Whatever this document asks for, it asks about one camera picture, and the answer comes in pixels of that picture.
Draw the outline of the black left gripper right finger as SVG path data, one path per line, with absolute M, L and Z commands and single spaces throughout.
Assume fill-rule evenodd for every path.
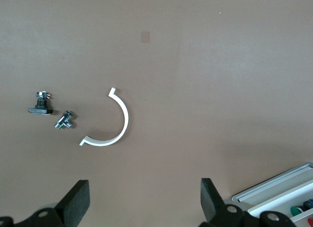
M 206 222 L 200 227 L 241 227 L 243 224 L 244 212 L 226 204 L 210 178 L 201 179 L 201 207 Z

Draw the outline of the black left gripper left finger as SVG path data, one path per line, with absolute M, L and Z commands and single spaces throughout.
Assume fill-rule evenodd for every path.
M 18 227 L 77 227 L 90 205 L 89 181 L 79 180 L 53 208 L 36 211 Z

